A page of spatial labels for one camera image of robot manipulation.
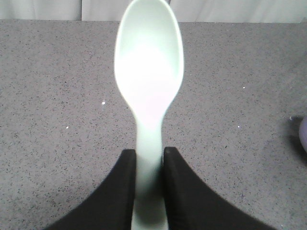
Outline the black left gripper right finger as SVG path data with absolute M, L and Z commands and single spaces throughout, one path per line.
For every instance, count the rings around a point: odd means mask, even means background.
M 175 147 L 164 150 L 163 184 L 171 230 L 270 230 L 233 206 L 189 167 Z

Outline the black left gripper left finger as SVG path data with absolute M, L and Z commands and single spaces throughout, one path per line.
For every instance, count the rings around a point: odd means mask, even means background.
M 122 151 L 115 166 L 80 205 L 47 230 L 130 230 L 135 195 L 136 152 Z

